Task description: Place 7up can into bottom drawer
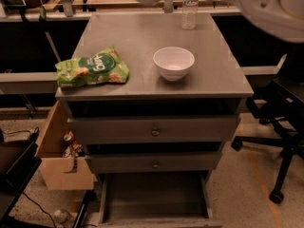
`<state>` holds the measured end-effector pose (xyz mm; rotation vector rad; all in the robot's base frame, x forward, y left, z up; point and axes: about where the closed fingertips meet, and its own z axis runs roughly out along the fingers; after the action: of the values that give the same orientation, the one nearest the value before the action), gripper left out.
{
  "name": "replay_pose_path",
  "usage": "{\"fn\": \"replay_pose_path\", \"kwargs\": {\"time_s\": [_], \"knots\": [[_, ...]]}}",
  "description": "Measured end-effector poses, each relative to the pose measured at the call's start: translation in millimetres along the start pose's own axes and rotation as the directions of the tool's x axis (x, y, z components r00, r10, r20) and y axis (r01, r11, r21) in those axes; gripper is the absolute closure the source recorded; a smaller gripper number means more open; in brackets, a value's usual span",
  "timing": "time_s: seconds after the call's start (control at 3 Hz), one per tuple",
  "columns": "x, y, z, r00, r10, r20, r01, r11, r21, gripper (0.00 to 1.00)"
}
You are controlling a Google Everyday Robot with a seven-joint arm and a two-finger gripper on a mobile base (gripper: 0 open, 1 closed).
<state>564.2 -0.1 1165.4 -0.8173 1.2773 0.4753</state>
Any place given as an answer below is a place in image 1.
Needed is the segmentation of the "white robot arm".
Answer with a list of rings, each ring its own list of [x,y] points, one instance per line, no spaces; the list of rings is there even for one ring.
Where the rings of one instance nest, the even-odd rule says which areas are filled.
[[[291,43],[304,42],[304,0],[220,1],[232,3],[255,27],[276,38]]]

